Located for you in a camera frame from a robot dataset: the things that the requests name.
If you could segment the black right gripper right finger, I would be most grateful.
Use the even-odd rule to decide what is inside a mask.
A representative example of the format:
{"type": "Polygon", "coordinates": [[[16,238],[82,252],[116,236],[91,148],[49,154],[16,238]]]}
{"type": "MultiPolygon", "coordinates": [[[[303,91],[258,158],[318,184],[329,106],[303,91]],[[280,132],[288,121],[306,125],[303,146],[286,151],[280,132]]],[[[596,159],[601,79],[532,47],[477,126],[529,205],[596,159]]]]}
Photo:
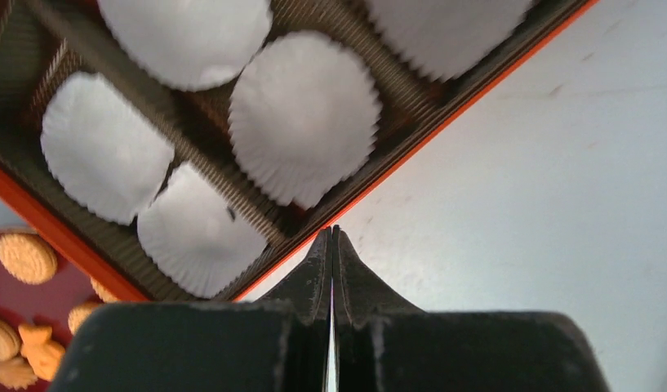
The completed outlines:
{"type": "Polygon", "coordinates": [[[582,330],[548,311],[422,310],[332,230],[341,391],[606,391],[582,330]]]}

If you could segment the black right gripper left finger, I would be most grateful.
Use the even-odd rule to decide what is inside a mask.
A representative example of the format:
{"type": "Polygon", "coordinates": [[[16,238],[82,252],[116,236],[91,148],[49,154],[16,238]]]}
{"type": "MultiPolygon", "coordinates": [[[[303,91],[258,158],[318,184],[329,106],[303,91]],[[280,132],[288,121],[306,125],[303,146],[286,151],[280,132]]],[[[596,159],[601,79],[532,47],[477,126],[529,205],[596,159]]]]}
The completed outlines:
{"type": "Polygon", "coordinates": [[[52,391],[324,391],[331,241],[248,302],[118,302],[78,329],[52,391]]]}

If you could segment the dark red round plate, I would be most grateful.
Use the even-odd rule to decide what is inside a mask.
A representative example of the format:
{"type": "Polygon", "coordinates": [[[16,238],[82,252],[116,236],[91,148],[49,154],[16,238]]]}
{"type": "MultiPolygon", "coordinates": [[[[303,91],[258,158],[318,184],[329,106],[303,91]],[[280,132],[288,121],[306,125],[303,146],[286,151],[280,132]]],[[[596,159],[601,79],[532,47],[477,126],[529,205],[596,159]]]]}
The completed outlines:
{"type": "Polygon", "coordinates": [[[100,303],[101,299],[86,274],[61,254],[55,256],[56,274],[38,285],[17,280],[0,261],[0,319],[13,328],[22,323],[51,326],[53,339],[67,346],[72,339],[68,325],[70,310],[85,302],[100,303]]]}

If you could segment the orange cookie box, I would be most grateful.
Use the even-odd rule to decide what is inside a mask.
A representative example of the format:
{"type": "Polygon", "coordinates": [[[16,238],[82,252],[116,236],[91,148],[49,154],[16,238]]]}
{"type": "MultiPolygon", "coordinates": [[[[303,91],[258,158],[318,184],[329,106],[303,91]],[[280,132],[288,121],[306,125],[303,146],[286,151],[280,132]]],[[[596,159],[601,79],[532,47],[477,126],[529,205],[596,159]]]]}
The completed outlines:
{"type": "Polygon", "coordinates": [[[0,1],[0,197],[122,300],[228,300],[588,1],[0,1]]]}

